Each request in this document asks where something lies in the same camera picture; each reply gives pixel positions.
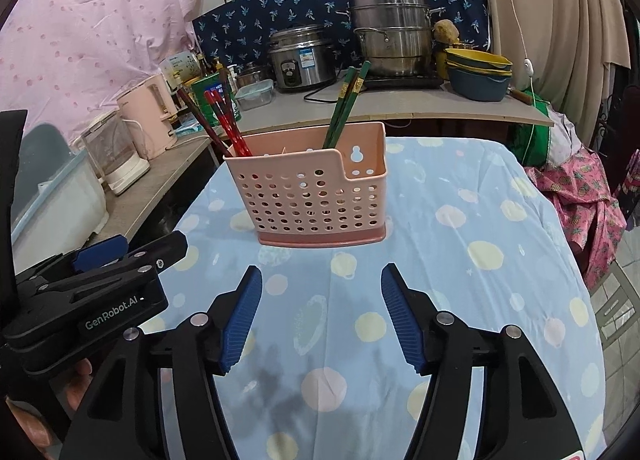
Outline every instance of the pink curtain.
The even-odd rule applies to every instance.
[[[20,0],[0,32],[0,108],[68,141],[190,45],[196,0]]]

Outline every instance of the polka dot tablecloth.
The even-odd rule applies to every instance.
[[[178,229],[183,260],[161,275],[175,327],[235,289],[248,265],[264,292],[240,362],[216,385],[241,459],[402,459],[428,378],[405,363],[380,294],[396,263],[414,289],[469,326],[521,326],[548,368],[588,459],[604,449],[604,361],[589,294],[558,216],[500,144],[387,138],[387,237],[344,249],[258,244],[228,168]],[[170,395],[170,376],[163,384]],[[472,378],[460,459],[475,449],[482,369]],[[165,396],[172,460],[183,458]]]

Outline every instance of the pink plastic basket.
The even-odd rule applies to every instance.
[[[245,136],[252,157],[226,158],[258,240],[275,247],[343,247],[385,238],[385,126],[327,126]]]

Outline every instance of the stacked bowls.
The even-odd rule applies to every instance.
[[[456,93],[471,100],[500,102],[507,94],[513,63],[478,50],[447,48],[447,72]]]

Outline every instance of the blue and white sticker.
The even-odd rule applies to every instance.
[[[303,68],[313,68],[316,65],[314,52],[311,48],[301,48],[298,53],[300,55],[300,66]]]

